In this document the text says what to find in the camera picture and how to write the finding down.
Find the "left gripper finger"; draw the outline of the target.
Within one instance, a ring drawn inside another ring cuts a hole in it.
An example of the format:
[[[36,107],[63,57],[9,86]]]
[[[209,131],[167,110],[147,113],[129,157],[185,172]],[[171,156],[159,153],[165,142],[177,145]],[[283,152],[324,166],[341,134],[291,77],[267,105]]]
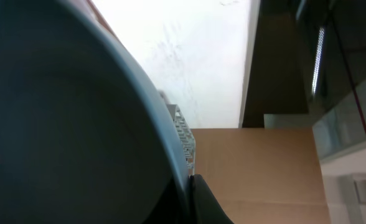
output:
[[[199,174],[190,176],[190,200],[195,223],[233,224]]]

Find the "dark blue plate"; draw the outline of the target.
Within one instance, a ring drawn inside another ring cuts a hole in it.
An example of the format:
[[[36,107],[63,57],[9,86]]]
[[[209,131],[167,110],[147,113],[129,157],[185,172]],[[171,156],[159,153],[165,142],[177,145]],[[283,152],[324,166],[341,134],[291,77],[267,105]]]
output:
[[[164,100],[70,1],[0,1],[0,223],[190,223]]]

